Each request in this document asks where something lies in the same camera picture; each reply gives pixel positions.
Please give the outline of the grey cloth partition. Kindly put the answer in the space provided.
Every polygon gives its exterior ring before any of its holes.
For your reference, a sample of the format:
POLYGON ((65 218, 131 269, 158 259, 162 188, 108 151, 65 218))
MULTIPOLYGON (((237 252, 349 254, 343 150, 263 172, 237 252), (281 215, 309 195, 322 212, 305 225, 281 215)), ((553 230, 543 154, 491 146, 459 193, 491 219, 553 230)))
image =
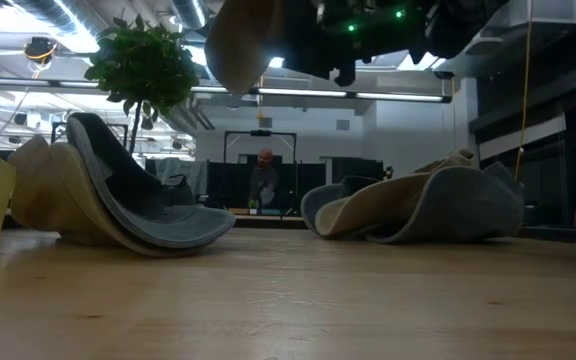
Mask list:
POLYGON ((145 169, 165 185, 178 185, 185 179, 194 195, 204 194, 206 191, 207 161, 186 161, 178 158, 147 159, 145 169))

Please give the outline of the long ceiling light bar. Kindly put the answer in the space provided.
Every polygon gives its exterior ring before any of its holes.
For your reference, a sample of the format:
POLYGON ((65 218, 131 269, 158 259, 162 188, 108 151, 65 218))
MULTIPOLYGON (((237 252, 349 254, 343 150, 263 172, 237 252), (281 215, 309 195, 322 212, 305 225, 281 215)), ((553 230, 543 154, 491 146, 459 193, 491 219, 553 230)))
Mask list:
POLYGON ((320 98, 343 98, 377 101, 396 102, 419 102, 419 103, 450 103, 452 98, 447 95, 419 95, 404 93, 379 93, 379 92, 348 92, 332 90, 309 90, 287 88, 253 87, 245 92, 245 95, 270 95, 270 96, 294 96, 294 97, 320 97, 320 98))

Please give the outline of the green leafy plant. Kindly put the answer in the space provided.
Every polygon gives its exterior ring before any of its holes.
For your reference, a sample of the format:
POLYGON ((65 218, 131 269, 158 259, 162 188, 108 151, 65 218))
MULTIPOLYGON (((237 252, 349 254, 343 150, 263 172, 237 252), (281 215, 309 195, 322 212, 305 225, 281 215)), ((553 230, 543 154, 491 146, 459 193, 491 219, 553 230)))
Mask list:
POLYGON ((137 16, 121 18, 97 36, 98 50, 89 57, 84 78, 97 83, 107 100, 120 103, 126 115, 134 112, 129 151, 143 118, 154 122, 182 103, 199 84, 191 52, 182 45, 184 35, 163 24, 151 25, 137 16))

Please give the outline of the grey cap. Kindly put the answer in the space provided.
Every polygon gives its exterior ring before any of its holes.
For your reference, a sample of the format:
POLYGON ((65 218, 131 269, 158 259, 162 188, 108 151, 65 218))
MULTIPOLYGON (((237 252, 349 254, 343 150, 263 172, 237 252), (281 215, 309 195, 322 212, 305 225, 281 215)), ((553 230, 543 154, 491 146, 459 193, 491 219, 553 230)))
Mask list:
POLYGON ((345 176, 340 183, 323 185, 310 190, 301 200, 301 215, 306 226, 317 236, 321 234, 316 229, 317 212, 326 204, 353 195, 364 187, 379 182, 379 179, 363 176, 345 176))
POLYGON ((522 188, 502 163, 483 171, 449 167, 430 177, 405 224, 376 228, 366 239, 398 244, 512 237, 523 218, 522 188))
POLYGON ((70 115, 66 133, 111 220, 129 236, 186 250, 207 246, 234 226, 232 213, 198 205, 185 177, 166 185, 140 167, 98 115, 70 115))

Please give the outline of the silver air duct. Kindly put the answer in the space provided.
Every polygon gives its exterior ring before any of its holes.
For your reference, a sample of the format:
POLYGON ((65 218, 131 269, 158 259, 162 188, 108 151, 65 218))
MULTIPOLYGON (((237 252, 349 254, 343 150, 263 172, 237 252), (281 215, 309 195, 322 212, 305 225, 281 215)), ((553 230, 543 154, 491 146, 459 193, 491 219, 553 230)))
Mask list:
POLYGON ((172 10, 184 29, 197 30, 209 20, 205 0, 169 0, 172 10))

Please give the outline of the black ceiling dome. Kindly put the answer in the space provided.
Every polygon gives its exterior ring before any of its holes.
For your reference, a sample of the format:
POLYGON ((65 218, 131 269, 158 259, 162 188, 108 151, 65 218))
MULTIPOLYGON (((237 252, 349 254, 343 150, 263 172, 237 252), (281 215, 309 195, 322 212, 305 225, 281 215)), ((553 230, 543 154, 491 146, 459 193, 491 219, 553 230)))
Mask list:
POLYGON ((58 43, 47 37, 32 37, 30 42, 24 45, 25 57, 36 64, 47 65, 51 62, 53 54, 58 48, 58 43))

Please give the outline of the black robot station frame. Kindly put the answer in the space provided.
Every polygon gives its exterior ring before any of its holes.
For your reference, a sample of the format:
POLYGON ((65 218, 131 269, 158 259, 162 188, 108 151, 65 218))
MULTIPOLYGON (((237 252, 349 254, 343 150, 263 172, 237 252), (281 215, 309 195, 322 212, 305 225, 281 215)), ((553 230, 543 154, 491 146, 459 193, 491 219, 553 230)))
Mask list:
POLYGON ((292 200, 292 204, 290 205, 290 208, 285 212, 285 213, 281 213, 279 212, 278 215, 280 217, 285 217, 288 216, 293 210, 294 210, 294 206, 297 203, 298 200, 298 195, 299 195, 299 190, 298 190, 298 161, 296 158, 296 148, 297 148, 297 134, 296 133, 290 133, 290 132, 272 132, 270 130, 250 130, 250 131, 226 131, 224 133, 224 137, 223 137, 223 162, 226 163, 227 162, 227 152, 230 146, 234 145, 237 140, 233 140, 231 142, 228 141, 228 137, 231 134, 245 134, 245 135, 250 135, 251 137, 279 137, 281 140, 283 140, 284 136, 290 136, 293 138, 293 144, 289 145, 289 148, 292 150, 292 157, 293 157, 293 170, 294 170, 294 184, 292 186, 292 190, 291 190, 291 194, 293 195, 293 200, 292 200))

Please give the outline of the black partition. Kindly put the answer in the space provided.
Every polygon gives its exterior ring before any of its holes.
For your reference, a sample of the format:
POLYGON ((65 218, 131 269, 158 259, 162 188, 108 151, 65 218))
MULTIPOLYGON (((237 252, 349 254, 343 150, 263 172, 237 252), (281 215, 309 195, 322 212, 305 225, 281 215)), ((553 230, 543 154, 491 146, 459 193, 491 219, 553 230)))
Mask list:
MULTIPOLYGON (((247 155, 244 163, 215 163, 208 165, 206 193, 209 203, 216 207, 247 208, 249 185, 255 168, 255 156, 247 155)), ((272 168, 278 184, 270 209, 295 210, 302 197, 319 186, 339 183, 346 176, 382 179, 384 164, 380 160, 333 157, 320 163, 283 163, 276 156, 272 168)))

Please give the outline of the wooden table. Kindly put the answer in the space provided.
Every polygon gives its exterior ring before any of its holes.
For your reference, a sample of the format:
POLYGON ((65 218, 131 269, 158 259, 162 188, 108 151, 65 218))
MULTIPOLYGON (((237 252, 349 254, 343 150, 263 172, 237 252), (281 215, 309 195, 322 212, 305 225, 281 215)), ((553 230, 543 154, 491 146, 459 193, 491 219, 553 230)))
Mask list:
POLYGON ((264 229, 306 229, 307 226, 301 216, 283 215, 277 209, 244 209, 231 208, 235 215, 236 227, 264 228, 264 229))

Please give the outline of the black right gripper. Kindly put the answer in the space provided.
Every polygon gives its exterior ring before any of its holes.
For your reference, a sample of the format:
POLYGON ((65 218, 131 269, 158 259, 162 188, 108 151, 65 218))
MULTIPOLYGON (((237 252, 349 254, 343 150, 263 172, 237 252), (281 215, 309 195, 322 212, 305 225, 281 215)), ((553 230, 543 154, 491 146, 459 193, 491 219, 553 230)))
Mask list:
POLYGON ((425 44, 431 0, 281 0, 283 67, 349 86, 356 63, 425 44))

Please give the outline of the person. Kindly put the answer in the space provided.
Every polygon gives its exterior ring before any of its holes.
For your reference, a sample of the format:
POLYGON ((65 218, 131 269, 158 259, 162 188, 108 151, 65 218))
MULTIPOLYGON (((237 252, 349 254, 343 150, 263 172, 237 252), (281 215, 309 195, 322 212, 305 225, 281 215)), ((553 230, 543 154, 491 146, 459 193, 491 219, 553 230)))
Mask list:
POLYGON ((252 169, 249 183, 249 200, 261 209, 270 205, 275 196, 278 174, 273 168, 274 154, 269 148, 262 148, 252 169))

